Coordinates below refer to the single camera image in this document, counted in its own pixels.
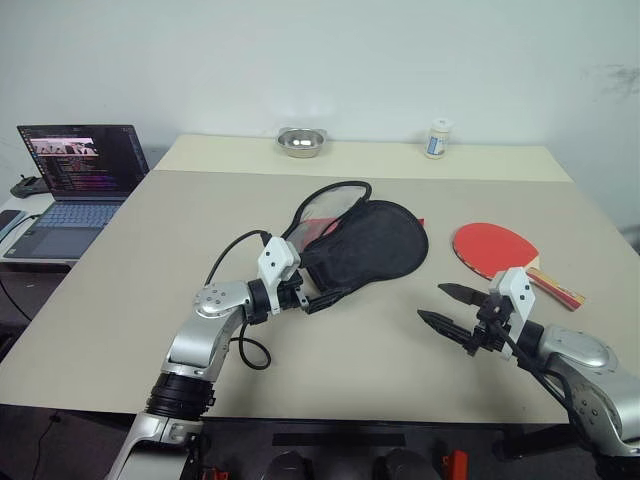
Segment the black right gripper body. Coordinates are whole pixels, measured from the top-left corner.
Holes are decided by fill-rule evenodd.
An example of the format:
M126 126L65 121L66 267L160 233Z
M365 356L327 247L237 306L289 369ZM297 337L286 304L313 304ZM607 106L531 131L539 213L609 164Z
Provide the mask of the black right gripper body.
M508 326L514 311L511 300L500 294L476 292L471 296L471 304L479 307L476 313L478 324L463 345L467 354L474 356L480 348L501 352L511 329Z

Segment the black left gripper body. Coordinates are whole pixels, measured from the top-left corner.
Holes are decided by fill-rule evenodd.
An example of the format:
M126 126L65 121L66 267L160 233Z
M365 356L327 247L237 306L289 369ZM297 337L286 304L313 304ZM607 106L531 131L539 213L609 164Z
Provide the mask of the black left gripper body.
M304 279L299 271L279 283L277 297L281 311L300 309L309 312L309 297L304 291Z

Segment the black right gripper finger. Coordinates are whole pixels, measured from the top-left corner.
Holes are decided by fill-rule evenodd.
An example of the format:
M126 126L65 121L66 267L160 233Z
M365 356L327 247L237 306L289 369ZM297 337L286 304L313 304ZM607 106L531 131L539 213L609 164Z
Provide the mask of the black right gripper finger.
M465 303L466 305L475 305L481 307L484 303L484 293L456 283L440 283L438 288L455 300Z
M453 320L433 311L418 310L420 318L438 334L465 346L471 340L472 334L457 325Z

